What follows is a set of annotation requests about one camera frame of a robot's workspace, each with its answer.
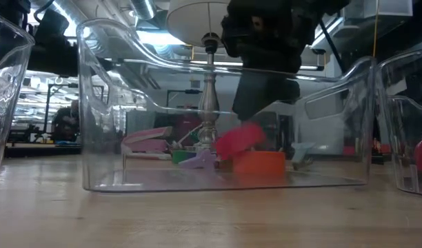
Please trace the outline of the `overhead light bar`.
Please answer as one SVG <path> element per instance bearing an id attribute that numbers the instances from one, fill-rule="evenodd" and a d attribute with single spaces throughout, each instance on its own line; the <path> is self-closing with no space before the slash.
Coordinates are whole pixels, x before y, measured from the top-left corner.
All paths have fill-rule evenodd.
<path id="1" fill-rule="evenodd" d="M 111 62 L 117 62 L 117 63 L 121 63 L 121 62 L 128 62 L 128 63 L 136 63 L 139 62 L 138 59 L 111 59 L 111 58 L 105 58 L 106 61 L 111 61 Z M 201 65 L 205 65 L 208 64 L 207 61 L 204 60 L 166 60 L 167 62 L 173 62 L 173 63 L 193 63 L 193 64 L 201 64 Z M 242 67 L 243 63 L 242 62 L 226 62 L 226 61 L 215 61 L 214 65 L 217 66 L 229 66 L 229 67 Z M 324 66 L 323 65 L 302 65 L 300 68 L 300 70 L 303 71 L 323 71 L 324 70 Z"/>

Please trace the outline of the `silver table lamp white shade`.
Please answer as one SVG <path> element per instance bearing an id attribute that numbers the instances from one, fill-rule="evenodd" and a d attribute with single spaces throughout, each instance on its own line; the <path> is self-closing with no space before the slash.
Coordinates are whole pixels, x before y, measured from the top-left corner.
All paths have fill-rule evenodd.
<path id="1" fill-rule="evenodd" d="M 221 21 L 227 14 L 230 0 L 170 0 L 167 15 L 169 33 L 180 41 L 205 49 L 208 67 L 214 65 L 214 54 L 223 44 Z M 210 149 L 217 139 L 215 123 L 219 117 L 219 102 L 214 72 L 204 75 L 204 87 L 199 101 L 202 128 L 198 131 L 197 150 Z"/>

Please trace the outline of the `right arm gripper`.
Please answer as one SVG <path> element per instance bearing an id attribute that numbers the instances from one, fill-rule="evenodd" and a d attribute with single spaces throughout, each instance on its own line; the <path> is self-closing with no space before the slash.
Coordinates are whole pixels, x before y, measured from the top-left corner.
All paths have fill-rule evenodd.
<path id="1" fill-rule="evenodd" d="M 301 54 L 314 41 L 323 16 L 333 15 L 350 0 L 230 0 L 221 21 L 221 42 L 228 56 L 240 58 L 244 68 L 296 73 Z M 273 102 L 274 79 L 254 73 L 242 74 L 232 111 L 247 121 Z M 277 77 L 277 100 L 295 104 L 299 83 Z"/>

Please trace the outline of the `orange tape roll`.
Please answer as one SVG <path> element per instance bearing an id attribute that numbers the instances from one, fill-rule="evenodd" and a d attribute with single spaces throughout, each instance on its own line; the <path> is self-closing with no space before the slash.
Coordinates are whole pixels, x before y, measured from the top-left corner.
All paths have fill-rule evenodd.
<path id="1" fill-rule="evenodd" d="M 233 172 L 278 176 L 285 174 L 285 154 L 283 152 L 245 151 L 232 158 Z"/>

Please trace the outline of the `black metal stand frame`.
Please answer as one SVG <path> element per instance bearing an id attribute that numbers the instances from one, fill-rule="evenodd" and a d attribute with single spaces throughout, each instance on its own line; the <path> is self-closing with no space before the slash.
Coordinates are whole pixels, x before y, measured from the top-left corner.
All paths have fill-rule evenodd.
<path id="1" fill-rule="evenodd" d="M 202 91 L 201 90 L 167 90 L 166 97 L 165 97 L 165 106 L 169 107 L 170 102 L 174 100 L 178 94 L 184 94 L 184 95 L 197 95 L 198 97 L 201 96 Z M 199 101 L 190 101 L 185 100 L 184 102 L 175 105 L 176 108 L 183 108 L 183 109 L 197 109 L 198 108 Z"/>

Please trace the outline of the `person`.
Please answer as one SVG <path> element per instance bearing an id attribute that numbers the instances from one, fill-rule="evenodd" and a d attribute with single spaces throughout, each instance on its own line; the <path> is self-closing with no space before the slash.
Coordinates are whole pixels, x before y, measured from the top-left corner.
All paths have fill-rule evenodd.
<path id="1" fill-rule="evenodd" d="M 55 142 L 75 142 L 79 133 L 79 101 L 73 100 L 70 107 L 60 108 L 52 120 L 51 128 Z"/>

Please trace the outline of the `green tape roll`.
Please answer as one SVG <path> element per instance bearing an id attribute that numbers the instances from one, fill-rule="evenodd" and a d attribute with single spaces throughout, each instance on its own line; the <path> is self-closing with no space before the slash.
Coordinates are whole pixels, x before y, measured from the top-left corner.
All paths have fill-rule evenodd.
<path id="1" fill-rule="evenodd" d="M 194 158 L 197 155 L 195 151 L 188 151 L 188 150 L 173 150 L 172 151 L 172 163 L 177 165 L 180 162 L 186 161 L 190 158 Z"/>

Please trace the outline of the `clear plastic bin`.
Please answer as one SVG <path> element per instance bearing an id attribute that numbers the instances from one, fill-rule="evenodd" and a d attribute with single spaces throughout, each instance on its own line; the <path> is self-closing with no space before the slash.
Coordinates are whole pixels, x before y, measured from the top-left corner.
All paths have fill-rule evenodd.
<path id="1" fill-rule="evenodd" d="M 0 165 L 34 38 L 0 16 Z"/>
<path id="2" fill-rule="evenodd" d="M 372 124 L 375 102 L 376 63 L 359 59 L 337 78 L 286 74 L 193 63 L 173 63 L 158 57 L 142 44 L 138 34 L 110 19 L 85 21 L 77 28 L 79 53 L 79 113 L 83 158 L 83 187 L 94 192 L 183 192 L 286 187 L 364 185 L 372 158 Z M 139 62 L 111 62 L 138 59 Z M 167 138 L 169 154 L 181 149 L 197 150 L 202 128 L 197 109 L 176 108 L 197 95 L 178 94 L 165 106 L 167 90 L 201 90 L 204 75 L 214 72 L 219 102 L 215 123 L 217 139 L 244 123 L 256 123 L 266 140 L 246 151 L 283 152 L 285 174 L 262 176 L 236 174 L 232 156 L 217 156 L 214 171 L 182 169 L 169 161 L 124 158 L 122 139 L 134 132 L 172 127 Z M 273 102 L 247 121 L 232 111 L 242 74 L 254 73 L 274 79 Z M 277 77 L 299 83 L 295 104 L 277 100 Z M 294 171 L 293 143 L 315 143 L 307 153 L 312 164 Z M 355 147 L 354 156 L 344 156 L 343 147 Z"/>
<path id="3" fill-rule="evenodd" d="M 422 141 L 422 50 L 398 54 L 376 71 L 381 139 L 388 146 L 395 184 L 422 195 L 414 150 Z"/>

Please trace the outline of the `red tape roll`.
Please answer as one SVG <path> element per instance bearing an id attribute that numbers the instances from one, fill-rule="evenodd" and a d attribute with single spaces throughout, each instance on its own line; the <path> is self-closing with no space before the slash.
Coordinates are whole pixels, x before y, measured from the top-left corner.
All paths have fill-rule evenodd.
<path id="1" fill-rule="evenodd" d="M 266 140 L 263 129 L 256 123 L 244 123 L 217 139 L 215 150 L 223 160 L 261 144 Z"/>

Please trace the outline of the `purple staple remover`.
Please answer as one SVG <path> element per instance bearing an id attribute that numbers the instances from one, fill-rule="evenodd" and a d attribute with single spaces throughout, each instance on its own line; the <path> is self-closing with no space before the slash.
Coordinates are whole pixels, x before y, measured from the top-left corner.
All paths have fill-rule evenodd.
<path id="1" fill-rule="evenodd" d="M 214 171 L 216 161 L 216 154 L 213 154 L 209 149 L 203 149 L 198 152 L 195 157 L 181 161 L 179 167 L 182 169 L 204 169 Z"/>

